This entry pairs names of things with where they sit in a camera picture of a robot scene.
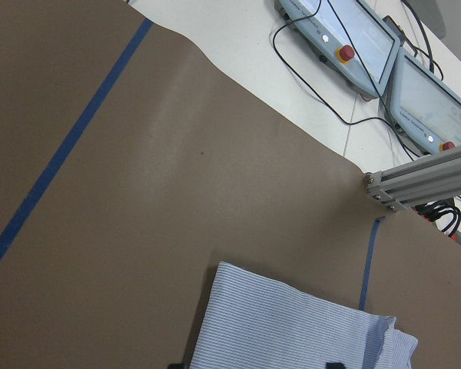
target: folded towel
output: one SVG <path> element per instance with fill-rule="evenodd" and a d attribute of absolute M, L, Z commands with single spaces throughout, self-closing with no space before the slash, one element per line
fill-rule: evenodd
<path fill-rule="evenodd" d="M 190 368 L 411 368 L 417 340 L 395 321 L 221 262 Z"/>

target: screen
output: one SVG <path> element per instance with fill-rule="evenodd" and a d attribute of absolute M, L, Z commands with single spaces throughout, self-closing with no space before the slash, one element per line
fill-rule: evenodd
<path fill-rule="evenodd" d="M 367 70 L 373 79 L 379 83 L 394 40 L 355 0 L 330 1 L 352 38 Z M 302 3 L 312 14 L 316 11 L 319 0 L 302 0 Z M 331 35 L 343 45 L 350 44 L 347 34 L 327 2 L 321 3 L 321 8 L 314 18 L 320 21 Z M 357 55 L 354 59 L 360 63 Z"/>
<path fill-rule="evenodd" d="M 400 107 L 443 141 L 461 145 L 461 104 L 405 58 Z"/>

